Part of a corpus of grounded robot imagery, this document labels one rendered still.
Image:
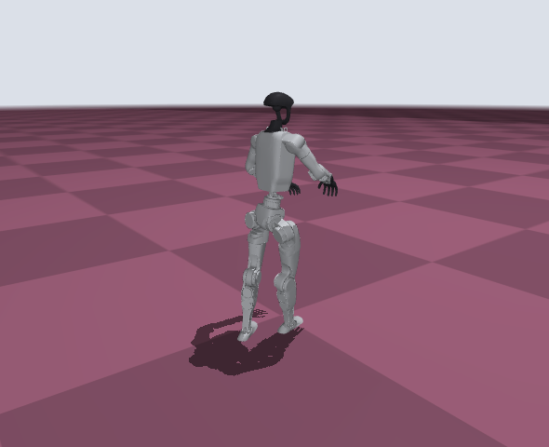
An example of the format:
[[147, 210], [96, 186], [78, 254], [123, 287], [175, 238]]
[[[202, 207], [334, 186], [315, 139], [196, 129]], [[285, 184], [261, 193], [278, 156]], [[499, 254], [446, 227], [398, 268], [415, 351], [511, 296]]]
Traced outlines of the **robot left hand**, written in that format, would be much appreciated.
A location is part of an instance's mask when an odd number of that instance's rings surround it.
[[[300, 194], [301, 193], [301, 190], [300, 190], [300, 187], [295, 184], [295, 183], [291, 183], [290, 187], [289, 187], [289, 194], [291, 195], [291, 190], [293, 191], [293, 195], [295, 195], [295, 191], [296, 191], [296, 194]], [[294, 190], [295, 189], [295, 190]], [[299, 193], [298, 193], [299, 191]]]

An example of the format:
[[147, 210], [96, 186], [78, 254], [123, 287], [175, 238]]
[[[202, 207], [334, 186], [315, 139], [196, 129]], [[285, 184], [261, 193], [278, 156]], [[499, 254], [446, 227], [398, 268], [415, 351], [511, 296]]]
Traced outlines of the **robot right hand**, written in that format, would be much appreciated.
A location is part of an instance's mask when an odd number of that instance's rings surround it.
[[334, 188], [335, 188], [335, 196], [337, 195], [337, 193], [338, 193], [338, 187], [337, 187], [337, 184], [334, 182], [333, 176], [332, 176], [332, 175], [331, 175], [331, 178], [330, 178], [330, 183], [322, 183], [322, 182], [320, 182], [319, 185], [318, 185], [318, 189], [321, 187], [322, 184], [324, 184], [324, 192], [323, 192], [323, 195], [325, 194], [326, 188], [327, 188], [327, 187], [328, 187], [328, 196], [329, 196], [329, 192], [330, 192], [330, 187], [331, 187], [331, 196], [333, 196]]

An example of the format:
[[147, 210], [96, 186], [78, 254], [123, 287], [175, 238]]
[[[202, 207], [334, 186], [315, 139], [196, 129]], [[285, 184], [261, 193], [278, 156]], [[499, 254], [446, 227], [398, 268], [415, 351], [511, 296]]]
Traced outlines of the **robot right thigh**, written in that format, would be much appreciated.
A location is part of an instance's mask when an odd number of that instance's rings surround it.
[[274, 286], [281, 292], [283, 284], [289, 277], [295, 279], [301, 248], [299, 229], [292, 221], [277, 217], [272, 222], [273, 236], [279, 243], [278, 249], [282, 265], [281, 273], [274, 278]]

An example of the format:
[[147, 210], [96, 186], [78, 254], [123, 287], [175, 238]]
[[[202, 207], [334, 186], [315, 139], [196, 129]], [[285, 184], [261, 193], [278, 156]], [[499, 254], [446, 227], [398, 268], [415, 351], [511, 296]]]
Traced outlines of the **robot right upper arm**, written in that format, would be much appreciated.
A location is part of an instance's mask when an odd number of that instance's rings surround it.
[[306, 140], [300, 134], [287, 134], [281, 142], [309, 170], [308, 173], [314, 181], [318, 181], [326, 175], [317, 164], [315, 156], [306, 144]]

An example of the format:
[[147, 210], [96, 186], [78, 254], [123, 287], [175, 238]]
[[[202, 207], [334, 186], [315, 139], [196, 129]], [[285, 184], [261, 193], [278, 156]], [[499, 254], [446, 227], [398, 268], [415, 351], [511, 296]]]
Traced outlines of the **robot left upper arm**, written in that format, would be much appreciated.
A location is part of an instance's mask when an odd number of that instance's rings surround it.
[[248, 174], [254, 176], [256, 175], [256, 171], [255, 171], [255, 155], [256, 155], [256, 139], [257, 139], [257, 135], [253, 135], [251, 137], [251, 140], [250, 140], [250, 148], [249, 148], [249, 152], [248, 152], [248, 158], [247, 158], [247, 161], [246, 161], [246, 165], [245, 165], [245, 168], [246, 168], [246, 171], [248, 172]]

